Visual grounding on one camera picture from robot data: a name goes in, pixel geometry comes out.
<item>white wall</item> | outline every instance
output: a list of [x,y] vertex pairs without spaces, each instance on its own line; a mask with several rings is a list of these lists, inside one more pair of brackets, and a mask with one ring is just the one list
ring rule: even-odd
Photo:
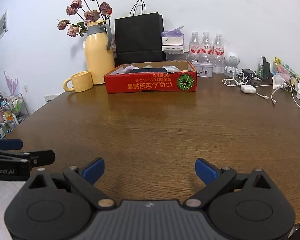
[[[99,1],[112,6],[114,19],[127,16],[137,0]],[[184,25],[186,43],[191,31],[210,31],[212,38],[222,33],[226,52],[240,55],[241,68],[256,70],[261,56],[269,62],[277,56],[300,73],[300,0],[144,1],[147,12],[163,15],[165,30]],[[8,9],[8,32],[0,40],[0,90],[8,92],[4,70],[18,77],[32,111],[44,104],[44,95],[62,93],[62,82],[86,68],[84,39],[56,28],[57,19],[68,18],[65,8],[70,2],[0,0],[0,17]],[[78,18],[69,16],[72,21]],[[29,84],[29,92],[23,84]]]

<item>brown tabletop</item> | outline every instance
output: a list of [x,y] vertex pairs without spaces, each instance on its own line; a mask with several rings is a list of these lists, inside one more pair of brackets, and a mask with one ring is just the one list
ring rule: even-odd
[[65,92],[7,138],[22,139],[27,151],[52,149],[51,172],[103,157],[96,186],[117,201],[184,201],[204,186],[194,172],[199,157],[239,173],[262,168],[300,223],[300,109],[289,92],[278,91],[274,107],[222,78],[198,78],[197,92],[107,94],[104,85]]

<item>plastic water bottle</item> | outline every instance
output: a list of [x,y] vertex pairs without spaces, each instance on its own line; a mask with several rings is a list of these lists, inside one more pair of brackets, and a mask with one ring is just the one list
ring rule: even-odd
[[210,41],[210,33],[203,33],[201,42],[201,53],[203,62],[211,62],[211,56],[213,54],[213,46]]
[[222,74],[224,62],[225,44],[222,40],[222,34],[216,33],[213,43],[213,70],[215,74]]
[[189,54],[193,61],[198,61],[201,56],[201,44],[198,37],[198,32],[192,32],[192,37],[189,42]]

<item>flower bouquet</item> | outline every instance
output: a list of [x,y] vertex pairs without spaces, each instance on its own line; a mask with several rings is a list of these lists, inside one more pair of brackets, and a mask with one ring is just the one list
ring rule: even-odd
[[[77,22],[76,24],[73,24],[70,22],[70,20],[61,20],[58,21],[59,22],[57,25],[58,29],[64,30],[69,25],[69,29],[67,32],[69,36],[76,37],[79,34],[81,37],[83,37],[83,34],[87,32],[87,24],[89,22],[99,20],[100,15],[103,20],[105,21],[109,20],[109,24],[110,24],[110,19],[112,14],[112,8],[110,7],[110,5],[106,2],[103,2],[99,5],[98,0],[91,0],[91,1],[97,2],[99,11],[91,10],[86,0],[72,0],[70,6],[66,8],[66,13],[67,15],[78,15],[82,19],[82,22]],[[88,9],[87,11],[83,9],[82,2],[85,3]],[[80,9],[83,11],[84,18],[78,13]]]

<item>red cardboard box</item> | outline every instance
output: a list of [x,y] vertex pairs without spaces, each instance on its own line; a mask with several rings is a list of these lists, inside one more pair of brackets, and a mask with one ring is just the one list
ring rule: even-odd
[[[189,70],[178,73],[120,73],[127,66],[143,68],[151,65],[154,68],[176,66],[178,69]],[[144,62],[120,65],[104,76],[106,89],[111,93],[131,93],[142,91],[196,91],[197,71],[190,62]]]

